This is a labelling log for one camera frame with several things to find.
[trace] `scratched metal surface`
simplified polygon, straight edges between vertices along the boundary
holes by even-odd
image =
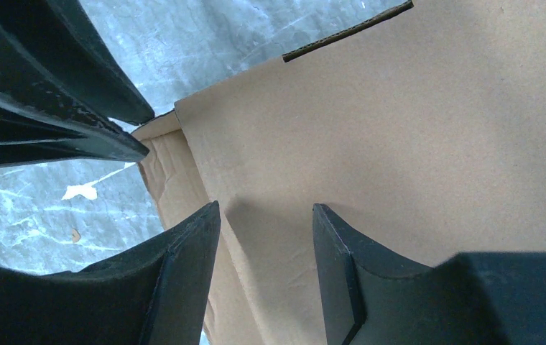
[[[81,1],[158,114],[191,93],[401,2]],[[77,271],[161,231],[135,165],[72,160],[0,169],[2,266],[35,274]]]

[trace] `brown spot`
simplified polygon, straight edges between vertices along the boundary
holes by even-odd
[[[80,234],[76,229],[72,229],[72,242],[76,243],[80,241]]]

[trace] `gray surface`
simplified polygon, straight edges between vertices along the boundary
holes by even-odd
[[[81,1],[157,114],[191,93],[401,2]],[[100,179],[92,185],[94,200],[82,195],[63,200],[69,185]],[[82,236],[77,243],[73,229]],[[73,160],[0,169],[2,266],[39,275],[77,271],[161,231],[134,165]]]

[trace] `cardboard box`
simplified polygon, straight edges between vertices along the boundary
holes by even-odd
[[[427,265],[546,251],[546,1],[407,7],[136,133],[165,228],[220,201],[212,345],[325,344],[314,203]]]

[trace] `black plastic part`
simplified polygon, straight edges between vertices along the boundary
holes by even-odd
[[[546,253],[462,253],[429,268],[321,204],[313,236],[328,345],[546,344]]]
[[[0,267],[0,344],[199,344],[218,203],[76,273]]]
[[[80,8],[70,1],[64,4]],[[45,13],[48,8],[35,0],[17,6],[0,3],[0,152],[5,151],[0,166],[77,157],[143,159],[148,149],[107,116],[139,123],[152,118],[152,110],[147,105],[144,110],[143,98],[128,86],[118,66],[110,68],[109,60],[107,65],[97,63],[106,59],[89,55],[69,29],[54,20],[63,13]],[[14,18],[25,27],[15,25]],[[84,24],[82,32],[93,29]],[[47,41],[53,39],[51,32],[59,34],[55,44]],[[92,46],[102,56],[101,41]],[[36,152],[46,153],[40,157]]]

